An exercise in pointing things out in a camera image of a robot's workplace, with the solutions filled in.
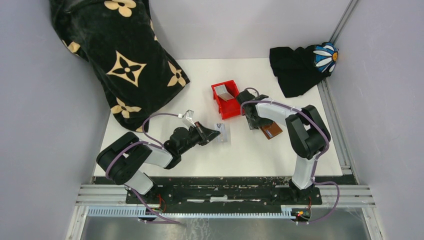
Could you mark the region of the silver credit card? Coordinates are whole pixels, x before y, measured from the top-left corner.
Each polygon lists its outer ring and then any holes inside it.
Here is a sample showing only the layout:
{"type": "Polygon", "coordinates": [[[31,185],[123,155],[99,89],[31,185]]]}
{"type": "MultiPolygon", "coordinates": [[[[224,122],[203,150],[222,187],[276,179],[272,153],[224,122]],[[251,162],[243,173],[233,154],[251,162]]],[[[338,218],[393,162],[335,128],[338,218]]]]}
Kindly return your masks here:
{"type": "Polygon", "coordinates": [[[224,123],[216,123],[214,129],[219,132],[219,135],[216,137],[216,141],[219,143],[228,142],[228,133],[224,123]]]}

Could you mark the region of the red plastic bin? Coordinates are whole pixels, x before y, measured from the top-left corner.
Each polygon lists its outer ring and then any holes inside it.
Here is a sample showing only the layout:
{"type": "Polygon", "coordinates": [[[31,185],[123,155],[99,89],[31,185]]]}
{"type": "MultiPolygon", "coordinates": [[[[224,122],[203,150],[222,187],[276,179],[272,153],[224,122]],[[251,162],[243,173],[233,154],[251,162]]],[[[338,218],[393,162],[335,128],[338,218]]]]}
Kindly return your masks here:
{"type": "Polygon", "coordinates": [[[213,100],[218,106],[218,113],[222,120],[226,120],[232,117],[240,115],[240,104],[235,99],[239,94],[239,89],[234,80],[228,80],[220,83],[216,83],[210,86],[212,89],[213,100]],[[215,87],[225,86],[227,92],[233,96],[233,99],[224,100],[217,95],[215,87]]]}

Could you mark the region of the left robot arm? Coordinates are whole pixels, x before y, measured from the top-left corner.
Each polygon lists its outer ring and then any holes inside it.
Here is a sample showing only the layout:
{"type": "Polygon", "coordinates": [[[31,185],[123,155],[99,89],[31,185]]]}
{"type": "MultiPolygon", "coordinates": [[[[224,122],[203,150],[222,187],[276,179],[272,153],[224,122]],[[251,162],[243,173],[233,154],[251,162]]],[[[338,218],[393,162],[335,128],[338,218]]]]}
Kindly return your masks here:
{"type": "Polygon", "coordinates": [[[176,128],[161,147],[127,132],[102,150],[96,163],[104,170],[107,179],[136,191],[138,197],[149,204],[156,200],[158,191],[154,181],[140,170],[143,164],[172,169],[181,162],[182,154],[196,145],[207,145],[220,134],[220,131],[204,127],[197,121],[189,128],[176,128]]]}

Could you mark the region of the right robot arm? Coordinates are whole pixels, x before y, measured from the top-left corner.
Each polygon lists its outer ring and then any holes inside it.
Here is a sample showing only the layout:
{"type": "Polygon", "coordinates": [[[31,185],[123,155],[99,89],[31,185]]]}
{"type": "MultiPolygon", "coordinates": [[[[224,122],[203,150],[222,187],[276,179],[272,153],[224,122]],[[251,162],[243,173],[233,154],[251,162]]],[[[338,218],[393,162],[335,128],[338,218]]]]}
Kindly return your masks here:
{"type": "Polygon", "coordinates": [[[248,90],[236,96],[251,130],[280,124],[286,127],[290,144],[296,153],[295,170],[289,181],[289,199],[302,204],[313,189],[316,161],[329,148],[331,135],[313,105],[295,108],[267,95],[254,96],[248,90]]]}

